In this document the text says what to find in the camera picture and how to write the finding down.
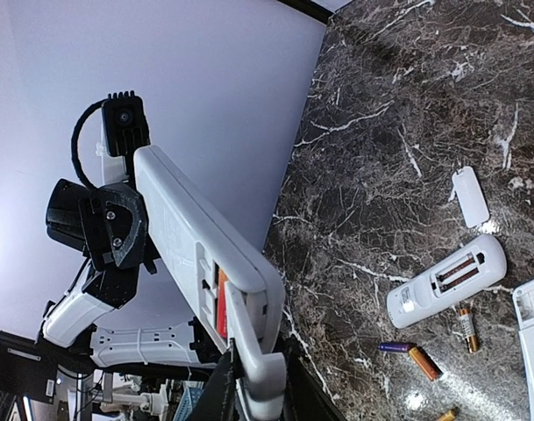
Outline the purple AA battery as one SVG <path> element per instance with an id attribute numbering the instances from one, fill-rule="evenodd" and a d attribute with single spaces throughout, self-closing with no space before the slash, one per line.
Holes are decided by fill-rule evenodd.
<path id="1" fill-rule="evenodd" d="M 381 342 L 378 350 L 384 353 L 408 353 L 415 346 L 408 342 Z"/>

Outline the gold black AA battery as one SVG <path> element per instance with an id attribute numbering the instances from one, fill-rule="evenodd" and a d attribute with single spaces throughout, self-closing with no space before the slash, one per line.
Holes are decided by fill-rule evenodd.
<path id="1" fill-rule="evenodd" d="M 469 308 L 464 307 L 459 310 L 459 322 L 463 331 L 468 352 L 478 352 L 480 349 L 479 340 L 473 324 L 473 315 Z"/>

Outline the grey remote control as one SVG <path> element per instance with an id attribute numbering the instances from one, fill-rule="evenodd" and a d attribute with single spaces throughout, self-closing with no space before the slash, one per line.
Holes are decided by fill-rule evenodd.
<path id="1" fill-rule="evenodd" d="M 387 296 L 392 325 L 403 329 L 466 300 L 499 282 L 507 259 L 499 240 L 481 234 Z"/>

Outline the grey remote battery cover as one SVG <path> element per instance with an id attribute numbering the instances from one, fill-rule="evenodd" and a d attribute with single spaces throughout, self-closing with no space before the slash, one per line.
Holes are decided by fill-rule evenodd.
<path id="1" fill-rule="evenodd" d="M 465 166 L 457 170 L 452 175 L 452 186 L 467 228 L 474 228 L 489 220 L 488 205 L 472 167 Z"/>

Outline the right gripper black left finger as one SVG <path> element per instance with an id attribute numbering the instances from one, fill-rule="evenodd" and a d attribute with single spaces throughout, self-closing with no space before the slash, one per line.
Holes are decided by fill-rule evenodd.
<path id="1" fill-rule="evenodd" d="M 238 420 L 236 411 L 236 379 L 239 355 L 235 340 L 220 358 L 200 398 L 201 420 Z"/>

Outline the left black frame post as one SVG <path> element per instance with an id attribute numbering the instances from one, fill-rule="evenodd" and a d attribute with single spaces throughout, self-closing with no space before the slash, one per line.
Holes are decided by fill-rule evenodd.
<path id="1" fill-rule="evenodd" d="M 347 6 L 352 0 L 278 0 L 278 2 L 317 22 L 327 24 L 337 11 Z"/>

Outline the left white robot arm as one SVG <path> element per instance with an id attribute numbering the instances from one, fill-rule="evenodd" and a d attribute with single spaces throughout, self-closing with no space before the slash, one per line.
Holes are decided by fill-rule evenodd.
<path id="1" fill-rule="evenodd" d="M 64 296 L 46 306 L 39 339 L 97 367 L 210 367 L 220 352 L 196 319 L 165 328 L 104 329 L 96 321 L 137 294 L 139 271 L 160 255 L 148 233 L 143 196 L 127 183 L 88 189 L 59 180 L 46 209 L 48 236 L 85 262 Z"/>

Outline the white remote sliding cover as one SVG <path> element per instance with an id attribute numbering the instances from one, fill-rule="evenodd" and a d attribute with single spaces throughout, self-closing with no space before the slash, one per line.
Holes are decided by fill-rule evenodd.
<path id="1" fill-rule="evenodd" d="M 287 365 L 282 353 L 263 353 L 241 292 L 225 284 L 228 337 L 238 350 L 243 374 L 239 394 L 251 420 L 277 420 L 282 414 Z"/>

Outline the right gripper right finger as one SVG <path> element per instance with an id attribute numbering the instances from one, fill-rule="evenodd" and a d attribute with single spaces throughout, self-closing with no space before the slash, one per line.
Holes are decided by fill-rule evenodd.
<path id="1" fill-rule="evenodd" d="M 287 362 L 287 386 L 281 419 L 345 421 L 345 417 L 304 366 L 305 352 L 297 339 L 283 339 L 281 350 Z"/>

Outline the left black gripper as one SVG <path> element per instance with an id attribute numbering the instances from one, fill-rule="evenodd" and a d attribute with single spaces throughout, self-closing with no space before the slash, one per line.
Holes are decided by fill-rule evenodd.
<path id="1" fill-rule="evenodd" d="M 141 267 L 157 273 L 144 198 L 128 183 L 112 183 L 82 199 L 79 212 L 92 267 L 82 292 L 122 307 L 137 294 Z"/>

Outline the orange AA battery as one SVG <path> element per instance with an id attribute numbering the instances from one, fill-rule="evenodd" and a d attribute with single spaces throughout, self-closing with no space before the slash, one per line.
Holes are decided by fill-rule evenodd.
<path id="1" fill-rule="evenodd" d="M 418 346 L 411 347 L 408 354 L 431 382 L 436 381 L 442 375 L 438 366 L 427 353 Z"/>
<path id="2" fill-rule="evenodd" d="M 455 421 L 459 415 L 458 408 L 451 408 L 442 415 L 440 415 L 436 421 Z"/>

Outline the white remote control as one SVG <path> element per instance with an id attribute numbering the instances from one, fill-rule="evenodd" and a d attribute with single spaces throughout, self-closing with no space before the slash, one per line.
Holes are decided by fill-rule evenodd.
<path id="1" fill-rule="evenodd" d="M 216 272 L 244 296 L 263 353 L 278 336 L 285 291 L 279 272 L 208 201 L 157 146 L 134 154 L 135 180 L 148 216 L 148 233 L 168 272 L 220 350 Z"/>

